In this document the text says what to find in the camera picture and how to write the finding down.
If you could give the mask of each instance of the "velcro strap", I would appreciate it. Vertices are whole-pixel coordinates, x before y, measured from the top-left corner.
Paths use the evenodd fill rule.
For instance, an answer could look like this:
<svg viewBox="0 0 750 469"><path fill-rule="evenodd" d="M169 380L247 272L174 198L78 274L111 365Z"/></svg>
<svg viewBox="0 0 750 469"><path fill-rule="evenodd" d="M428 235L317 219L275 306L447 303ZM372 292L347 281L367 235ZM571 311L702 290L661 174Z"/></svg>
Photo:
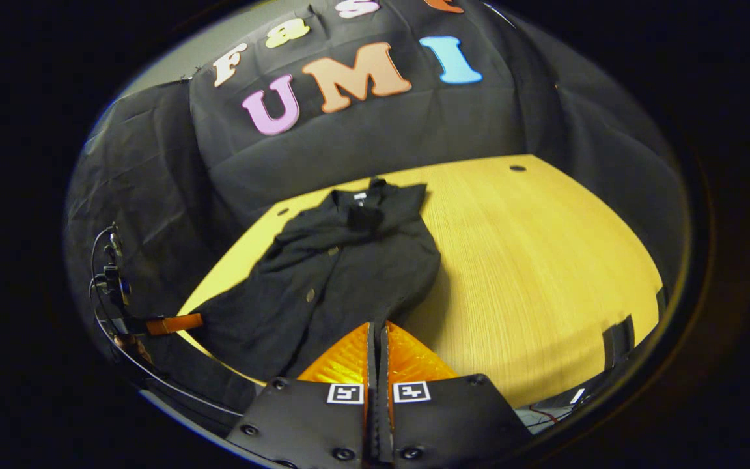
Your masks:
<svg viewBox="0 0 750 469"><path fill-rule="evenodd" d="M146 329L151 335L171 334L177 330L193 329L202 326L202 315L199 313L192 315L182 315L182 317L172 317L148 320Z"/></svg>

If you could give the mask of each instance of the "pink letter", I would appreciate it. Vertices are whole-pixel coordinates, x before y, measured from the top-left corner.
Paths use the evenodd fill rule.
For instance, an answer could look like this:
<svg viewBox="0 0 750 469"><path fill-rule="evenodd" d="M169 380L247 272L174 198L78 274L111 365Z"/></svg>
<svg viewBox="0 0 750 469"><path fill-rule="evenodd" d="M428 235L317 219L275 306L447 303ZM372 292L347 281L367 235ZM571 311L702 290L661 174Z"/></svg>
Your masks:
<svg viewBox="0 0 750 469"><path fill-rule="evenodd" d="M279 93L279 98L282 99L283 106L285 107L285 113L279 119L272 119L268 115L268 110L265 109L265 104L262 103L262 97L265 96L265 92L262 90L254 92L242 102L242 107L247 109L247 112L251 115L251 119L253 119L253 125L256 125L257 130L263 134L281 134L289 130L289 128L294 127L297 119L300 118L300 104L297 102L297 98L294 97L294 90L291 89L291 80L292 76L290 74L283 75L268 85L268 88Z"/></svg>

